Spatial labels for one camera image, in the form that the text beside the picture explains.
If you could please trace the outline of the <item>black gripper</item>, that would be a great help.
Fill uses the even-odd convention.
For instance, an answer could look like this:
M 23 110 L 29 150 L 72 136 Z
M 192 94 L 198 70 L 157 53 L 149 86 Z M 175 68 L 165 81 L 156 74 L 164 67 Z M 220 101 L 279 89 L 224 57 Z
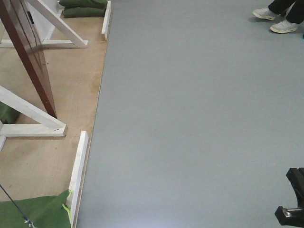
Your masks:
M 297 208 L 286 209 L 279 206 L 275 216 L 282 226 L 304 227 L 304 169 L 290 168 L 286 177 L 292 185 L 296 198 Z

